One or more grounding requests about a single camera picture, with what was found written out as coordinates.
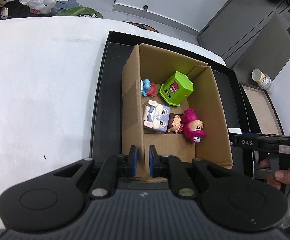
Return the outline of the brown cardboard box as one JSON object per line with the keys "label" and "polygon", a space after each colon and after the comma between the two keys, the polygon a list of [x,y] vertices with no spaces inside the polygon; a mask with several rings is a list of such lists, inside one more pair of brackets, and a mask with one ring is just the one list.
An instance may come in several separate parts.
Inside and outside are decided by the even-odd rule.
{"label": "brown cardboard box", "polygon": [[122,152],[137,148],[135,178],[151,181],[149,147],[183,162],[233,167],[225,111],[206,59],[136,45],[122,70]]}

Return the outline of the white table cloth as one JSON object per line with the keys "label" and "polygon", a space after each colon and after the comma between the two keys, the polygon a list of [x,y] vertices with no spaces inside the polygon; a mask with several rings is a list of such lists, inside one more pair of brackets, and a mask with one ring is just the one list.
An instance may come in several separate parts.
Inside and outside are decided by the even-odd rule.
{"label": "white table cloth", "polygon": [[63,16],[1,20],[0,194],[89,155],[97,80],[110,31],[223,62],[196,44],[122,21]]}

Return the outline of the white plastic bag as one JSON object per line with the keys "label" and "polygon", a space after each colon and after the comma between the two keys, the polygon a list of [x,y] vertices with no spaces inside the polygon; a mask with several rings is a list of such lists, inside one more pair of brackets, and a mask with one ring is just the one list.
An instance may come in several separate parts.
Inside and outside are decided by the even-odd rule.
{"label": "white plastic bag", "polygon": [[66,2],[69,0],[21,0],[20,3],[29,7],[33,14],[48,14],[57,2]]}

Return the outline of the white purple cube toy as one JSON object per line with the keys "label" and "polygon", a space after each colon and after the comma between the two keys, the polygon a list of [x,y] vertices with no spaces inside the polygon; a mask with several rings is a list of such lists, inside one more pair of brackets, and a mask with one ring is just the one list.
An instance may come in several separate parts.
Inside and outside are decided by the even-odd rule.
{"label": "white purple cube toy", "polygon": [[143,108],[143,126],[165,133],[168,128],[170,108],[154,100],[148,100]]}

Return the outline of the stacked paper cups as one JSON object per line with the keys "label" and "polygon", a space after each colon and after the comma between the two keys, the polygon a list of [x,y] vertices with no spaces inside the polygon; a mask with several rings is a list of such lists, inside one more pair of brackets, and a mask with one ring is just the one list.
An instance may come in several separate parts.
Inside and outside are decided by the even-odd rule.
{"label": "stacked paper cups", "polygon": [[261,70],[255,69],[251,73],[252,80],[255,81],[258,86],[266,91],[269,91],[272,88],[272,80],[271,78],[264,74]]}

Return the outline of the green hexagonal box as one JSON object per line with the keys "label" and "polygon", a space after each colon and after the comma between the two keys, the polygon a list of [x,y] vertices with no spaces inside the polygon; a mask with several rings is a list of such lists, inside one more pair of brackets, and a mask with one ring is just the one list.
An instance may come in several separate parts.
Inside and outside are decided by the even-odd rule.
{"label": "green hexagonal box", "polygon": [[159,94],[171,106],[179,107],[194,91],[191,80],[183,73],[176,71],[163,85]]}

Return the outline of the green cartoon cushion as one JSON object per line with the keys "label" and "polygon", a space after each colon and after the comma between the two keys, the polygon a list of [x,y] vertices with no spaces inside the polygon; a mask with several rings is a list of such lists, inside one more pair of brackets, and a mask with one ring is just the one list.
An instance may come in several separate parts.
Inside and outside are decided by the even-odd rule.
{"label": "green cartoon cushion", "polygon": [[60,13],[60,16],[78,16],[78,17],[92,17],[103,18],[103,15],[90,7],[73,7]]}

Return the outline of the dark floor mat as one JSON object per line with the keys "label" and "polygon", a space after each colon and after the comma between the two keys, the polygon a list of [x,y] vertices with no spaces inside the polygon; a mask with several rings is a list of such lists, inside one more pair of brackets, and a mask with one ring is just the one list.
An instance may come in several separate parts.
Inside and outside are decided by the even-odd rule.
{"label": "dark floor mat", "polygon": [[127,23],[129,23],[129,24],[131,24],[131,25],[133,25],[133,26],[136,26],[136,27],[138,27],[138,28],[140,28],[140,29],[143,29],[143,30],[148,30],[148,31],[153,31],[153,32],[155,32],[155,33],[158,33],[158,31],[157,31],[155,28],[153,28],[153,27],[151,27],[151,26],[148,26],[148,25],[146,25],[146,24],[135,23],[135,22],[127,22]]}

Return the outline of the white power adapter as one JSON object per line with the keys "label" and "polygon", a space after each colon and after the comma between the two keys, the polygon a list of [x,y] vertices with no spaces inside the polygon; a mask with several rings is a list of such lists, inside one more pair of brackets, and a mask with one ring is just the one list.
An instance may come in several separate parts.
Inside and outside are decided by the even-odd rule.
{"label": "white power adapter", "polygon": [[242,134],[242,130],[240,128],[228,128],[228,132],[233,134]]}

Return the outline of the black shallow tray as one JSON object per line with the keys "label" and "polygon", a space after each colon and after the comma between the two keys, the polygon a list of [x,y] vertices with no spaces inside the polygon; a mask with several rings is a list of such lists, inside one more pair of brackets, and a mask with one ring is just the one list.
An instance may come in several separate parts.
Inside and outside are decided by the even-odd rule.
{"label": "black shallow tray", "polygon": [[137,35],[110,31],[105,43],[99,71],[91,126],[90,156],[97,162],[122,152],[122,69],[136,45],[147,44],[204,61],[213,71],[220,92],[228,127],[249,132],[248,98],[236,74],[210,51],[199,48],[192,52],[183,45]]}

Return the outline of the grey door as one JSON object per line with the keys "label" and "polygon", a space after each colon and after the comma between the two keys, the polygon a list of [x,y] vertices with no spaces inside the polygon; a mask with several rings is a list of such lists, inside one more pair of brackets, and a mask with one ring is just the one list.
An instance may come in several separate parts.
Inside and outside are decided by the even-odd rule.
{"label": "grey door", "polygon": [[229,0],[197,35],[198,44],[222,57],[228,66],[238,61],[274,14],[290,27],[290,2]]}

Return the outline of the blue red figurine keychain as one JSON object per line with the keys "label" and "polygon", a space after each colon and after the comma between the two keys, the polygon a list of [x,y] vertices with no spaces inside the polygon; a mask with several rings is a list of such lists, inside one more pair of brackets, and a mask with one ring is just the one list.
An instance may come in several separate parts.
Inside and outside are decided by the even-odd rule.
{"label": "blue red figurine keychain", "polygon": [[141,80],[141,94],[146,96],[156,97],[155,85],[149,79]]}

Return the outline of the magenta hooded figurine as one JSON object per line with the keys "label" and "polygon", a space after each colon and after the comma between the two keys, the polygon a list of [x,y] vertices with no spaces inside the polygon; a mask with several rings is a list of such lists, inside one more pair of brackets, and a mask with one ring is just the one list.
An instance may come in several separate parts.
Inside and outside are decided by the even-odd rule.
{"label": "magenta hooded figurine", "polygon": [[206,135],[203,130],[204,123],[198,119],[197,114],[191,108],[185,110],[181,117],[181,123],[183,124],[182,133],[184,137],[192,143],[199,143]]}

